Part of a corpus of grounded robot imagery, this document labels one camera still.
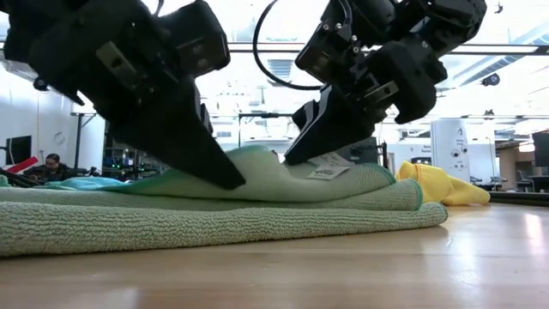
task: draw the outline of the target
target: person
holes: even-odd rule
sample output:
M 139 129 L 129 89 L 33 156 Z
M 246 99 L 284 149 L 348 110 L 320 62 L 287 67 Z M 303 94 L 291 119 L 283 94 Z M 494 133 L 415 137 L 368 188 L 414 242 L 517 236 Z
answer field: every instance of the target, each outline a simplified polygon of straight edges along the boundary
M 71 170 L 61 163 L 59 154 L 49 154 L 45 158 L 45 164 L 39 167 L 31 167 L 23 174 L 32 180 L 38 181 L 63 181 L 69 179 Z

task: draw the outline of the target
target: wooden table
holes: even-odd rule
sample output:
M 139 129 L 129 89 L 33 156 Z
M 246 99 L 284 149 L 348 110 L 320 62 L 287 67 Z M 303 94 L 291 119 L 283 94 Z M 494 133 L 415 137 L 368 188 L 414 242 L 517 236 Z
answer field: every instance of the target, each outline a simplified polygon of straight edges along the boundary
M 549 209 L 442 227 L 0 262 L 2 309 L 549 308 Z

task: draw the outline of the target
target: folded towel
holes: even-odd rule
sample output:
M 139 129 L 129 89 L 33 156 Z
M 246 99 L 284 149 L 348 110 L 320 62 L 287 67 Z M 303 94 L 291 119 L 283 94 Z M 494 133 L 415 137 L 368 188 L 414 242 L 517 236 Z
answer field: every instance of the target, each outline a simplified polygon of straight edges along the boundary
M 63 190 L 0 188 L 0 256 L 370 233 L 448 218 L 440 203 L 423 203 L 417 181 L 397 182 L 379 166 L 285 167 L 263 147 L 227 155 L 247 180 L 235 191 L 177 171 L 130 185 L 88 178 L 49 186 Z
M 405 161 L 397 179 L 415 179 L 423 191 L 424 202 L 440 202 L 446 206 L 490 202 L 490 193 L 463 180 L 449 176 L 442 168 Z

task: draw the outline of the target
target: light green towel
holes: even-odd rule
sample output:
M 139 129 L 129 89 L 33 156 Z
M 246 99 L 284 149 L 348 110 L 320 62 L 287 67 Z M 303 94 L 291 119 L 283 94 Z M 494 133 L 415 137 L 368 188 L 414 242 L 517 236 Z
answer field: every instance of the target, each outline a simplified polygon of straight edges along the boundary
M 379 166 L 319 180 L 307 178 L 316 166 L 285 167 L 265 148 L 228 155 L 247 179 L 235 191 L 177 171 L 105 191 L 0 188 L 0 256 L 370 233 L 448 218 L 443 205 L 422 205 L 415 181 L 396 182 Z

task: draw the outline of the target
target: white label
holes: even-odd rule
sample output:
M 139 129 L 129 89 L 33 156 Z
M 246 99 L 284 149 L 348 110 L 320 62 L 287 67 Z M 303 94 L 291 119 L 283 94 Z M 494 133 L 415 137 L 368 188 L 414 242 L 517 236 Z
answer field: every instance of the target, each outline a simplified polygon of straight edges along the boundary
M 309 162 L 319 167 L 352 167 L 355 165 L 353 162 L 343 159 L 337 153 L 319 155 L 318 157 L 309 159 Z
M 322 179 L 322 180 L 331 180 L 341 175 L 343 172 L 348 170 L 350 167 L 335 167 L 335 166 L 320 166 L 307 176 L 308 179 Z

